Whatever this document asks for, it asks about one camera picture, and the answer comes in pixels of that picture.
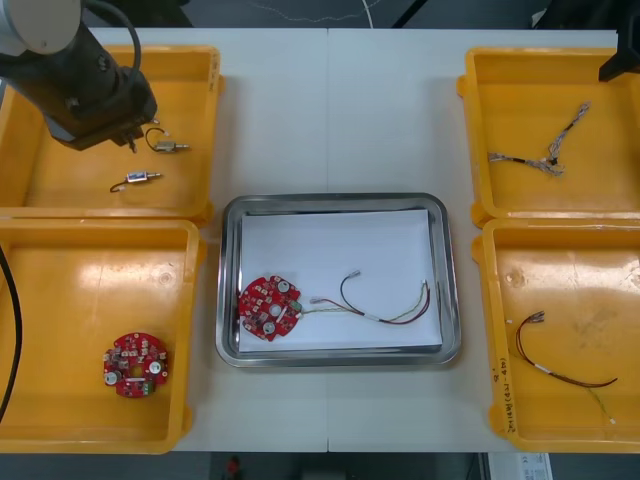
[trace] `metal tray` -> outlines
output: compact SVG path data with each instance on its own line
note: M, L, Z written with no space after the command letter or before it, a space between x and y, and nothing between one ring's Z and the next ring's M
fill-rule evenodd
M240 352L236 299L240 291L242 218L247 215L388 212L427 210L442 345L428 347L357 348ZM236 367L305 367L327 365L411 365L448 362L460 349L460 319L447 211L426 193L311 194L239 197L223 220L216 346L222 359Z

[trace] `wire connector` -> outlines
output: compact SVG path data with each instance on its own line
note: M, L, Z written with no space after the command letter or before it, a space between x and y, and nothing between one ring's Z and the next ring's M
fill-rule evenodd
M121 190L124 190L125 186L129 183L144 183L144 182L149 182L154 178L160 178L160 177L162 177L161 173L145 172L145 171L131 172L127 174L124 181L116 183L109 189L109 191L111 193L116 193Z
M541 310L539 312L536 312L532 315L530 315L525 322L529 322L529 323L542 323L544 322L544 310Z
M190 145L187 145L185 143L176 143L170 140L158 142L153 147L156 152L160 153L177 153L182 150L189 150L190 148Z

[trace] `label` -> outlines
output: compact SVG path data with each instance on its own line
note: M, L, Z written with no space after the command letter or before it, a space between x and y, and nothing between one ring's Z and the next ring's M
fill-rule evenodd
M546 453L519 453L520 480L553 480L549 455Z
M508 364L506 358L500 359L500 375L502 378L502 395L504 399L504 410L507 413L507 433L516 433L516 418L513 412L513 394L511 384L508 381Z

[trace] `white table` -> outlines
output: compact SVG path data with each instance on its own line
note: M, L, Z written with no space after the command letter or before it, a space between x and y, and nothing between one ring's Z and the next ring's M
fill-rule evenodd
M128 42L123 30L100 41ZM212 179L218 214L245 194L424 191L446 205L463 346L431 368L240 370L215 352L216 232L195 313L192 431L179 450L509 451L487 423L490 375L470 246L471 175L456 78L473 46L612 47L613 32L143 30L215 45L227 91Z

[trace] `round circuit board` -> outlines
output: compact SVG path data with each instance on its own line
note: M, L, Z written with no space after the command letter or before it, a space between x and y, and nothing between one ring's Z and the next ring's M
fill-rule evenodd
M272 342L298 323L302 316L299 298L300 290L282 277L258 278L238 298L240 322L248 332Z
M104 383L127 398L151 395L167 382L168 353L162 341L146 333L129 333L104 354Z

